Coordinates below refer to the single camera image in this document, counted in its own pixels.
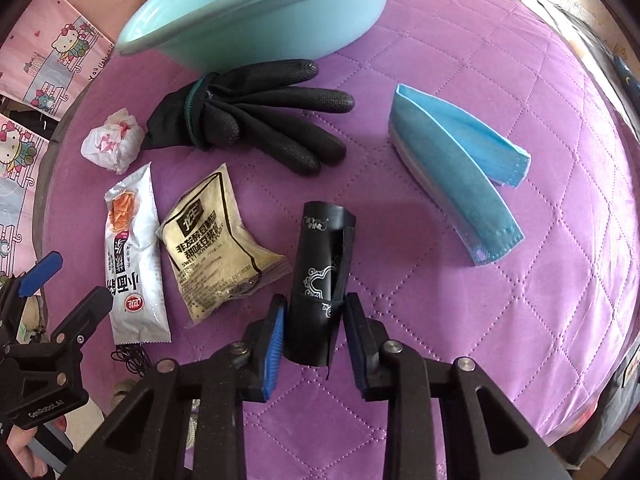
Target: light blue plastic basin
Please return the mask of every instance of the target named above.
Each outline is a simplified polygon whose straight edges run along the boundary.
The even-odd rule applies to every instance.
[[[225,72],[276,59],[318,59],[367,32],[386,0],[149,0],[116,42],[156,48],[185,67]]]

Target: screw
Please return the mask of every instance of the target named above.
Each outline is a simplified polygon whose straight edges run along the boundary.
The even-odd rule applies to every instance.
[[[248,351],[249,349],[242,341],[236,341],[235,343],[231,343],[230,352],[233,355],[243,355],[243,354],[246,354]]]
[[[388,352],[389,354],[399,354],[402,351],[402,343],[390,339],[389,341],[385,341],[385,343],[382,345],[382,348],[385,349],[385,352]]]
[[[458,368],[460,368],[463,372],[473,372],[476,369],[476,362],[469,357],[461,357],[456,362]]]
[[[161,374],[167,374],[175,370],[175,361],[173,359],[162,359],[157,365],[156,369]]]

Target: coiled black wire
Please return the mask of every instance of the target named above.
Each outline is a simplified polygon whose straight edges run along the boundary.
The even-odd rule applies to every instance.
[[[119,363],[124,363],[127,370],[139,377],[144,377],[151,368],[151,359],[146,350],[140,344],[117,345],[111,352],[111,359]]]

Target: red round logo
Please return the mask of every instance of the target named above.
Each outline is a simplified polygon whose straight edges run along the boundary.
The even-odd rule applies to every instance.
[[[139,294],[129,294],[124,300],[124,308],[129,312],[137,312],[145,306],[145,301]]]

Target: glove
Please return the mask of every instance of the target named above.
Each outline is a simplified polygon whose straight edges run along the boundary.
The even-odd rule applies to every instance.
[[[346,113],[353,97],[338,90],[290,86],[318,74],[306,59],[243,66],[225,74],[208,73],[167,95],[146,123],[143,148],[212,146],[248,142],[291,171],[318,174],[320,163],[334,165],[346,155],[340,139],[300,117],[273,107]]]

